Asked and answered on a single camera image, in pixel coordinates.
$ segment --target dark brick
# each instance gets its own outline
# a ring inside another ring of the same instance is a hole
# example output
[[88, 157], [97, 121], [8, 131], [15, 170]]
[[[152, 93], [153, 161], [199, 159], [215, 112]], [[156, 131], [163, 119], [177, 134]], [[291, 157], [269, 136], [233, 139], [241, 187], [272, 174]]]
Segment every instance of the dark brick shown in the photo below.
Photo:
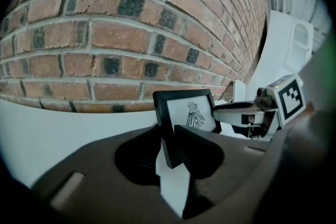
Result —
[[67, 14], [71, 14], [75, 11], [77, 0], [68, 0]]
[[125, 112], [125, 107], [123, 105], [114, 105], [112, 107], [112, 112], [113, 113], [124, 113]]
[[174, 26], [177, 20], [177, 15], [168, 9], [163, 9], [160, 17], [159, 24], [163, 27], [167, 27], [170, 30], [174, 30]]
[[145, 76], [148, 78], [154, 78], [158, 71], [159, 64], [148, 62], [145, 64]]
[[142, 12], [145, 0], [121, 0], [118, 7], [119, 15], [138, 17]]
[[53, 95], [52, 95], [53, 91], [51, 90], [51, 88], [50, 88], [50, 86], [48, 84], [44, 84], [42, 86], [42, 88], [43, 88], [45, 96], [47, 96], [47, 97], [53, 97]]
[[25, 22], [26, 22], [26, 16], [22, 14], [21, 17], [20, 17], [20, 24], [24, 25]]
[[77, 37], [76, 42], [79, 43], [80, 46], [86, 45], [86, 31], [88, 29], [87, 22], [79, 22], [77, 26]]
[[198, 50], [190, 49], [186, 61], [188, 63], [196, 63], [199, 54]]
[[105, 58], [103, 66], [105, 74], [117, 75], [120, 71], [120, 60], [118, 58]]
[[4, 20], [4, 23], [3, 23], [3, 32], [4, 32], [4, 34], [6, 34], [8, 32], [8, 28], [9, 28], [8, 18], [6, 18]]
[[40, 49], [44, 47], [44, 27], [34, 30], [34, 48]]
[[162, 53], [165, 41], [166, 41], [165, 36], [157, 35], [155, 46], [154, 46], [154, 53], [156, 54]]

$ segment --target white robot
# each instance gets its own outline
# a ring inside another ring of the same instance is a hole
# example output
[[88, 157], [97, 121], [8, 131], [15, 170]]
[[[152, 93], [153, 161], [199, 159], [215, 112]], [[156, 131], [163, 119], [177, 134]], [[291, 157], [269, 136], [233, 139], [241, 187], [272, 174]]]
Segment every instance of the white robot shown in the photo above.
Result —
[[306, 108], [299, 81], [296, 74], [282, 77], [259, 88], [254, 101], [216, 106], [213, 118], [248, 138], [271, 138]]

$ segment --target mortar line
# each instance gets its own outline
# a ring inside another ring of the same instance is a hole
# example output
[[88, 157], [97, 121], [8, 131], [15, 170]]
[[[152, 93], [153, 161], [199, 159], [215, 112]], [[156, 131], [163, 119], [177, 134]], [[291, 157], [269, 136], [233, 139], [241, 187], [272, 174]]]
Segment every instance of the mortar line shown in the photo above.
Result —
[[[44, 83], [85, 83], [87, 84], [88, 77], [74, 78], [74, 77], [62, 77], [62, 78], [21, 78], [23, 82], [44, 82]], [[9, 78], [6, 80], [1, 79], [0, 82], [17, 82], [20, 79]], [[197, 86], [197, 87], [224, 87], [222, 85], [213, 85], [213, 84], [199, 84], [199, 83], [187, 83], [179, 81], [165, 81], [165, 80], [145, 80], [145, 79], [123, 79], [123, 78], [90, 78], [90, 82], [94, 83], [106, 83], [106, 84], [122, 84], [122, 85], [140, 85], [144, 84], [158, 84], [158, 85], [169, 85], [169, 86]]]
[[40, 101], [45, 104], [69, 104], [69, 102], [78, 103], [78, 104], [147, 104], [153, 103], [152, 98], [143, 98], [138, 100], [61, 100], [61, 99], [54, 99], [54, 98], [34, 98], [34, 97], [17, 97], [10, 94], [3, 94], [0, 93], [0, 98], [7, 97], [7, 98], [17, 98], [18, 100], [23, 101]]

